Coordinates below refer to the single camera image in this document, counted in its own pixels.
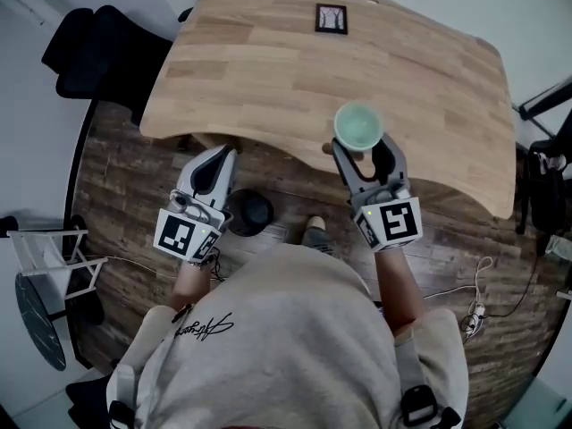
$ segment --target shoe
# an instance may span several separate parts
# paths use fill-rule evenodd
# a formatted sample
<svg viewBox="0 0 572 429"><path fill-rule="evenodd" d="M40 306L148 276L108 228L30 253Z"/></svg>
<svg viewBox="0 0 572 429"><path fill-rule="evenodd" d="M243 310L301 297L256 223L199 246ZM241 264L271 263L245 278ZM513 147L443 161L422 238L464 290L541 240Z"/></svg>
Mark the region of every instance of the shoe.
<svg viewBox="0 0 572 429"><path fill-rule="evenodd" d="M549 233L543 234L543 236L536 241L536 255L542 257L546 254L546 247L551 240L551 235Z"/></svg>
<svg viewBox="0 0 572 429"><path fill-rule="evenodd" d="M310 227L317 227L318 229L325 231L325 222L320 216L312 216L306 224L306 229L309 229Z"/></svg>

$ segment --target wooden table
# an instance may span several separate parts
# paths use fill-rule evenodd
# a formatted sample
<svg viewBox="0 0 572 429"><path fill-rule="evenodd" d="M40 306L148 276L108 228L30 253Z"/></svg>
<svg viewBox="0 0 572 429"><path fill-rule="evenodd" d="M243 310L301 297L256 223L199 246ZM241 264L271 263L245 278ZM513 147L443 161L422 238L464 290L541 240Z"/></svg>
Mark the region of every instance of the wooden table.
<svg viewBox="0 0 572 429"><path fill-rule="evenodd" d="M318 3L347 6L347 36L315 32ZM355 99L383 115L410 178L510 216L515 135L499 53L390 0L199 0L140 130L254 139L336 172L324 143ZM358 165L373 171L367 155Z"/></svg>

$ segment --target mint green cup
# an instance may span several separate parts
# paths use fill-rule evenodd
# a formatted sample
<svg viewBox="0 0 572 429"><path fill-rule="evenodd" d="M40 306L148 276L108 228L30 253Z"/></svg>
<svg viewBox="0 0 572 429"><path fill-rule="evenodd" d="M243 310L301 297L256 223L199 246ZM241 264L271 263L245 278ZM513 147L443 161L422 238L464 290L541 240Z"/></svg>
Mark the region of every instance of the mint green cup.
<svg viewBox="0 0 572 429"><path fill-rule="evenodd" d="M382 118L367 104L348 102L334 116L333 131L336 139L350 151L366 151L382 139Z"/></svg>

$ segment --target picture frame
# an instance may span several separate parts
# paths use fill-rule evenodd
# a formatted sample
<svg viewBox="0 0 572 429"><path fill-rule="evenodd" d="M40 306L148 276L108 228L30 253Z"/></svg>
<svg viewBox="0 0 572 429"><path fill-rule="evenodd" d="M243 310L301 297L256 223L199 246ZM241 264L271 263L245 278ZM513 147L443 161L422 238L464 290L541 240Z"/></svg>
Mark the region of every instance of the picture frame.
<svg viewBox="0 0 572 429"><path fill-rule="evenodd" d="M340 4L316 4L315 31L348 35L348 9Z"/></svg>

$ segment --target wooden floor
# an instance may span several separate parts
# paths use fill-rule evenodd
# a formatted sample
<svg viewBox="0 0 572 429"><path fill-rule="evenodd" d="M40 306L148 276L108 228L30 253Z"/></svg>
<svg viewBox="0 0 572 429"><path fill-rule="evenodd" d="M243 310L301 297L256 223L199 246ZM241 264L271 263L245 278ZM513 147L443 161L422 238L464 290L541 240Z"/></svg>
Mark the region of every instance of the wooden floor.
<svg viewBox="0 0 572 429"><path fill-rule="evenodd" d="M151 140L140 136L117 105L100 104L81 160L74 213L85 218L90 254L124 257L156 272L112 259L104 265L97 293L106 319L97 327L76 321L80 350L102 372L122 356L144 314L164 303L179 262L152 246L158 209L166 205L182 166L202 147L193 139ZM471 284L481 257L494 266L480 275L487 313L504 314L518 302L534 265L534 230L514 232L514 219L491 218L470 198L443 186L413 181L421 198L424 237L405 250L423 292L432 294ZM307 218L321 215L338 245L340 258L367 281L379 297L374 258L345 206L348 193L338 176L317 172L269 147L243 141L237 188L263 192L275 220L260 235L244 239L227 232L220 245L221 274L230 276L255 254L278 242L296 243ZM539 259L519 309L490 318L465 345L470 395L465 427L488 428L511 405L537 366L564 306L554 297L568 265L555 257ZM427 300L449 307L460 320L472 290Z"/></svg>

